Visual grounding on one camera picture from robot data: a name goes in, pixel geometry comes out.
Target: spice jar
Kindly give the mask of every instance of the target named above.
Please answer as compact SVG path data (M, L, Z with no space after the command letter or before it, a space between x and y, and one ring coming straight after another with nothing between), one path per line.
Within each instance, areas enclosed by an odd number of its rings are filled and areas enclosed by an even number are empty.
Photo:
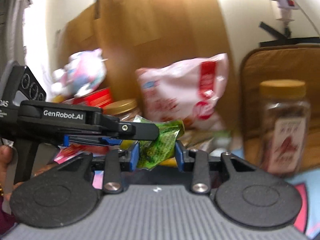
M300 167L308 132L310 104L306 84L298 80L269 80L260 84L260 167L280 177Z
M137 100L135 99L126 99L111 103L103 108L103 113L116 116L120 121L128 122L133 121L136 115L141 115Z

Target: gray ribbed base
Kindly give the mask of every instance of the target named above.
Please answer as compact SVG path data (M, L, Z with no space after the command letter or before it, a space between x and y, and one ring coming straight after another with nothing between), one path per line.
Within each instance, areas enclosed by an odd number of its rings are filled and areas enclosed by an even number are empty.
M308 238L293 226L274 231L242 228L229 222L217 212L208 197L190 194L184 186L132 185L125 193L105 196L90 216L74 225L58 229L37 229L20 224L3 239L307 240Z

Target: screw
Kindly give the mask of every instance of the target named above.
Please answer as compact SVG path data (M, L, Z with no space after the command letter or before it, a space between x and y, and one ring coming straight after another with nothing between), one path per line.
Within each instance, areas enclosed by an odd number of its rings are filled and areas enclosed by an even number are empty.
M120 189L121 185L117 182L108 182L104 185L104 188L109 191L116 191Z
M126 124L123 125L121 128L122 128L123 131L127 131L128 130L128 126Z
M209 189L209 187L203 183L197 183L192 186L192 190L197 193L206 192L208 189Z

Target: green snack wrapper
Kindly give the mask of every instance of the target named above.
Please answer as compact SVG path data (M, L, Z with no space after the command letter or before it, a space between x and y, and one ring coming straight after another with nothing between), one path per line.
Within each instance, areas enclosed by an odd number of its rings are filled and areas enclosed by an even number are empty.
M134 122L151 122L139 115ZM182 120L156 122L159 137L156 141L140 141L140 158L137 168L151 169L162 161L174 157L174 145L177 138L184 134Z

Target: gold jar lid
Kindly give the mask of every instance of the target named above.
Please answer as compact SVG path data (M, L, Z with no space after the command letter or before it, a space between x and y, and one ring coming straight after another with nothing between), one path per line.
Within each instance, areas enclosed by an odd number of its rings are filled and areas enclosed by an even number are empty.
M116 101L107 105L103 108L104 114L117 115L128 112L138 106L137 100L135 99L126 99L121 101Z
M267 80L260 83L260 95L265 98L301 99L306 95L306 83L291 79Z

